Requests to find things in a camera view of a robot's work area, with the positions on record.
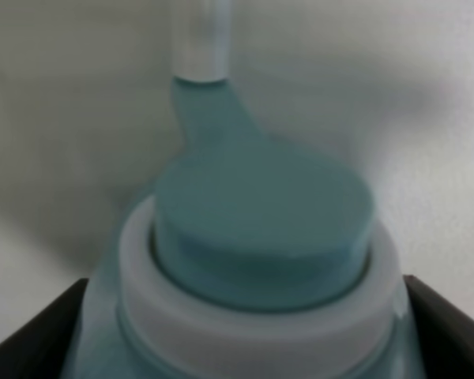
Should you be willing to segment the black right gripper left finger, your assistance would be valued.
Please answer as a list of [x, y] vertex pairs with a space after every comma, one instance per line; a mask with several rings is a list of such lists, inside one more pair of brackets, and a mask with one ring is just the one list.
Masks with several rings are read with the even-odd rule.
[[60, 377], [87, 285], [78, 280], [0, 343], [0, 379]]

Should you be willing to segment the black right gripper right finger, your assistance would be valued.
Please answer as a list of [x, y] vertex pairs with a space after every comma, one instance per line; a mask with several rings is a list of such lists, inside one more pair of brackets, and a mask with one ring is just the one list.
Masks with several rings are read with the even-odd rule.
[[427, 377], [474, 379], [474, 320], [417, 277], [404, 281]]

